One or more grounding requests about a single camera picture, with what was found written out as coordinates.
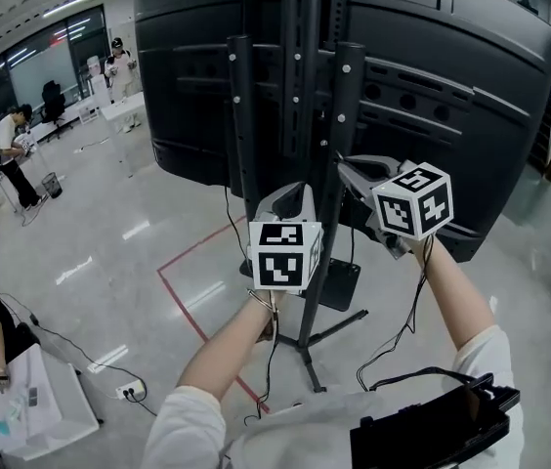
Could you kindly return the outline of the person's white shirt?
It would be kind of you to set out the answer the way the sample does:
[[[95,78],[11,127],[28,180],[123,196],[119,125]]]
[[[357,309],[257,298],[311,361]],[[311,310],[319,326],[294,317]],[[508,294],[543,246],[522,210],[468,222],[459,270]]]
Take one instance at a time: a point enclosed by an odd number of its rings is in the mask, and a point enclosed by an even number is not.
[[[492,372],[495,383],[514,386],[506,333],[492,326],[456,354],[453,371]],[[350,430],[366,414],[397,412],[378,393],[319,395],[254,421],[227,440],[218,400],[192,386],[165,399],[148,436],[140,469],[352,469]],[[524,448],[523,411],[510,412],[510,433],[491,448],[461,462],[459,469],[519,469]]]

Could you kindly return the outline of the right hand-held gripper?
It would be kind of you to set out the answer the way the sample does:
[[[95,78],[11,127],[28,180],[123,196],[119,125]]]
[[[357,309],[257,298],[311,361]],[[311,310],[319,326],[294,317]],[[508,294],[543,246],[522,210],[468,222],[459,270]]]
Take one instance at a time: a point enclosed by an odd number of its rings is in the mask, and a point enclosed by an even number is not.
[[[340,160],[337,170],[372,210],[366,226],[396,259],[409,252],[407,238],[423,241],[453,219],[450,176],[427,162],[359,154]]]

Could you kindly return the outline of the white table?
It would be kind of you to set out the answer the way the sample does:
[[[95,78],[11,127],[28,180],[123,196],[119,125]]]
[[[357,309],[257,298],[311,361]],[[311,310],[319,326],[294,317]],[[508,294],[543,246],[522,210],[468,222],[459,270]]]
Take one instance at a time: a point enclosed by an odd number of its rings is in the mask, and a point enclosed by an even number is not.
[[[117,134],[124,130],[126,121],[130,121],[134,115],[145,108],[145,97],[143,92],[138,92],[130,97],[124,98],[119,103],[113,103],[102,107],[100,113],[106,122],[110,135]]]

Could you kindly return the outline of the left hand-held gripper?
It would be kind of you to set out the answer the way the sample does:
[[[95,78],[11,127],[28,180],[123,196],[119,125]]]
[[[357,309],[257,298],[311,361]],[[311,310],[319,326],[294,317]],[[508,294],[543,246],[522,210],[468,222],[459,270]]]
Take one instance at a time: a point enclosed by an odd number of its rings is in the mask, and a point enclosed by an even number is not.
[[[313,189],[303,182],[283,186],[260,201],[249,224],[256,289],[300,293],[308,288],[321,254],[322,226],[316,219]]]

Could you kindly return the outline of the black television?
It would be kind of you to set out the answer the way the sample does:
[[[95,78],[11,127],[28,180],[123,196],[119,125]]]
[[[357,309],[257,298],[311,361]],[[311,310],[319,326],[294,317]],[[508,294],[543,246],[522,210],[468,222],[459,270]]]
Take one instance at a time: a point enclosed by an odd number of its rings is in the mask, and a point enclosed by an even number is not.
[[[551,26],[512,0],[135,0],[153,153],[254,216],[292,182],[336,211],[338,156],[428,162],[451,179],[438,234],[467,262],[525,165],[551,90]]]

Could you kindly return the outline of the black mesh trash bin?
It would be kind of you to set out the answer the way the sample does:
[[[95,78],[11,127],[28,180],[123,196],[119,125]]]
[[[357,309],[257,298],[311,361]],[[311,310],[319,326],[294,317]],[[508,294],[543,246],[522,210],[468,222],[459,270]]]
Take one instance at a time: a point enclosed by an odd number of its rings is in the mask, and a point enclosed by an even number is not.
[[[55,172],[48,173],[41,181],[46,193],[56,199],[63,193],[63,188]]]

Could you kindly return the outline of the black office chair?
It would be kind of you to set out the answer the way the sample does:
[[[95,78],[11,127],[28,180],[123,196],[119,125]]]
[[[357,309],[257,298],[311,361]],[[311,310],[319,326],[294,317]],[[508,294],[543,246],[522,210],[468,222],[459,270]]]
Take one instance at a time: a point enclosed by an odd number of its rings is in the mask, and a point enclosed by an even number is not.
[[[43,86],[42,99],[44,105],[41,109],[42,122],[53,126],[49,138],[61,137],[64,130],[65,97],[61,86],[54,80],[50,80]]]

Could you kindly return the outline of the black chest-mounted device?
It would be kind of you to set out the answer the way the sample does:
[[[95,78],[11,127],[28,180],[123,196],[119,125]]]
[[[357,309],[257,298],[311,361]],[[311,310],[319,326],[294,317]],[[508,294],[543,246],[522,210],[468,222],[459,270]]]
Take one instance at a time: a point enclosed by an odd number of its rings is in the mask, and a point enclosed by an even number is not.
[[[424,375],[444,375],[460,385],[383,418],[363,417],[350,431],[352,469],[457,466],[509,434],[507,411],[519,403],[520,391],[496,385],[490,372],[473,377],[430,366],[380,380],[370,390]]]

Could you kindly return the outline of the white low cabinet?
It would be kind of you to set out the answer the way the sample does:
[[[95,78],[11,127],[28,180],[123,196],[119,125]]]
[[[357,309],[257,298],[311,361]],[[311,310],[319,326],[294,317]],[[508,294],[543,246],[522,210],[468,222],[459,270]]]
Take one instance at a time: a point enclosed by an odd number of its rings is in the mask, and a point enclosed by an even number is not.
[[[0,452],[25,461],[71,445],[101,427],[72,364],[37,344],[8,364],[0,390]]]

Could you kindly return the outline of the dark glass partition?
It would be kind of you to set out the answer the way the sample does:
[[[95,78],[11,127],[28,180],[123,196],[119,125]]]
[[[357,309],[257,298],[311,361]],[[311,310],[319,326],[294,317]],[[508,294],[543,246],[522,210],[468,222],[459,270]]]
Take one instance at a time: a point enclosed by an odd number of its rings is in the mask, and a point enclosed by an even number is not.
[[[0,54],[0,119],[22,104],[32,108],[31,124],[42,122],[43,86],[61,86],[65,106],[92,94],[89,60],[109,52],[104,8],[97,6],[51,24]]]

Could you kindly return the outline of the white power strip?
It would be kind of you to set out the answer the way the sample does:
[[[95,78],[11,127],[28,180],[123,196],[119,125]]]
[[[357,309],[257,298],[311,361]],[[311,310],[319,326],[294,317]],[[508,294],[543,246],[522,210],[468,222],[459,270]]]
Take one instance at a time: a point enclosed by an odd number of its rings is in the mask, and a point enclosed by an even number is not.
[[[139,403],[147,396],[145,384],[140,379],[117,387],[115,392],[118,399],[126,400],[131,403]]]

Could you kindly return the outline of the person's left forearm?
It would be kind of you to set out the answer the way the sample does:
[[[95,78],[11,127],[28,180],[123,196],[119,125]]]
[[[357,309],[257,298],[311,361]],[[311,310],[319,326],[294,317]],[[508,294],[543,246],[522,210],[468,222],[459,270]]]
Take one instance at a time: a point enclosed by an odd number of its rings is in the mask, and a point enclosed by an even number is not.
[[[273,316],[285,291],[260,290],[190,360],[178,387],[204,391],[220,401],[245,366],[252,348]]]

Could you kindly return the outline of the person's right forearm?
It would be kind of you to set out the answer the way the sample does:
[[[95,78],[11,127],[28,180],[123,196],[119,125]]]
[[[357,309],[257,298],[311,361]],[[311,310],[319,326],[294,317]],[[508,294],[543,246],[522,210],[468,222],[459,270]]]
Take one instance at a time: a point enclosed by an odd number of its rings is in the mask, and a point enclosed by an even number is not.
[[[441,242],[410,238],[406,244],[424,270],[446,329],[457,351],[495,325],[493,312]]]

